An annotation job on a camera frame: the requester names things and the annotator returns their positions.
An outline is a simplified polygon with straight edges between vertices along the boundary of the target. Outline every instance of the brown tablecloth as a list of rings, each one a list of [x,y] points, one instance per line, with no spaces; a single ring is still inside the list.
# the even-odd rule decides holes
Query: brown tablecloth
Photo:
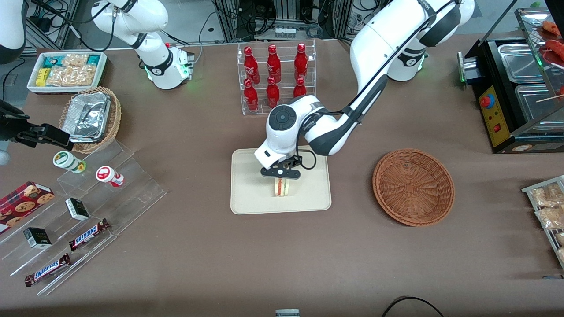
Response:
[[[237,46],[205,47],[194,80],[170,91],[147,80],[133,50],[107,51],[103,83],[123,107],[118,140],[169,193],[47,297],[0,263],[0,316],[273,316],[289,307],[304,317],[380,316],[401,295],[447,316],[562,316],[564,280],[540,279],[561,271],[520,189],[564,174],[564,156],[491,154],[472,91],[457,85],[456,52],[475,40],[454,36],[429,49],[414,80],[389,82],[328,159],[329,210],[267,215],[230,211],[231,154],[265,138],[265,119],[241,114]],[[318,97],[340,109],[356,94],[348,47],[316,43]],[[57,124],[68,98],[29,94],[24,110]],[[397,223],[372,193],[378,159],[406,147],[452,174],[456,201],[435,226]],[[55,147],[9,150],[1,196],[61,174]],[[398,306],[413,308],[398,316],[434,316]]]

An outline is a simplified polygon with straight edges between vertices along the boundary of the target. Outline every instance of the red button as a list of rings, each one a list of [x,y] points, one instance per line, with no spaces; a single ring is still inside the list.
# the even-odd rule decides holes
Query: red button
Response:
[[[480,99],[480,105],[484,108],[488,107],[491,103],[491,99],[488,96],[484,96]]]

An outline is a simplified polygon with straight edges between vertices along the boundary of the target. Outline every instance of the red soda bottle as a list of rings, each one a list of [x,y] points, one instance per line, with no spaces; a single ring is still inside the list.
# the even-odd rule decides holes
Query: red soda bottle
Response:
[[[268,60],[266,61],[268,66],[268,75],[274,77],[274,80],[278,83],[282,80],[282,69],[280,66],[280,57],[276,53],[276,45],[268,46]]]
[[[296,59],[294,59],[294,69],[296,80],[298,80],[298,77],[305,78],[307,76],[307,55],[304,43],[298,44],[298,54],[296,54]]]
[[[257,59],[253,56],[253,50],[247,46],[243,52],[245,52],[245,73],[255,85],[258,85],[258,83],[261,82],[261,77],[258,74],[258,63]]]
[[[307,90],[304,87],[303,82],[303,77],[299,77],[296,80],[296,86],[294,87],[294,98],[307,94]]]
[[[276,80],[274,77],[268,78],[268,87],[266,88],[266,95],[268,96],[268,106],[270,109],[274,109],[280,101],[280,89],[276,85]]]
[[[249,111],[258,111],[258,95],[256,89],[253,87],[252,81],[250,78],[245,78],[243,84],[245,85],[243,94],[245,95],[245,102],[247,103],[247,107],[249,107]]]

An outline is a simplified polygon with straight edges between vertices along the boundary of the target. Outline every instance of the brown woven basket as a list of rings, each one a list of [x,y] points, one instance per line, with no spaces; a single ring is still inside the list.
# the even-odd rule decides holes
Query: brown woven basket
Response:
[[[117,100],[116,95],[110,89],[107,89],[105,87],[90,88],[85,91],[81,91],[77,95],[86,95],[93,93],[105,93],[112,98],[112,104],[110,105],[110,113],[108,115],[108,123],[106,124],[105,136],[102,139],[102,141],[98,143],[75,143],[72,149],[75,152],[90,154],[98,148],[108,146],[116,138],[117,131],[120,129],[121,105],[120,105],[120,101]],[[65,107],[65,110],[63,110],[63,115],[59,120],[60,129],[63,127],[63,123],[65,122],[65,118],[67,117],[67,112],[69,110],[70,104],[71,101],[69,100],[69,102],[67,102],[67,106]]]
[[[438,223],[455,200],[447,169],[433,156],[410,148],[390,152],[378,162],[372,189],[388,215],[413,227]]]

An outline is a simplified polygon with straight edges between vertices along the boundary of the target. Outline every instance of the small jar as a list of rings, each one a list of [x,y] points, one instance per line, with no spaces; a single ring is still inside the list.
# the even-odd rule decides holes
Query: small jar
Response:
[[[68,151],[60,151],[55,154],[53,157],[53,165],[69,170],[75,174],[82,173],[86,169],[86,162],[75,157]]]
[[[109,183],[113,187],[119,187],[124,184],[124,176],[119,175],[116,170],[109,166],[102,166],[96,172],[96,179],[102,183]]]

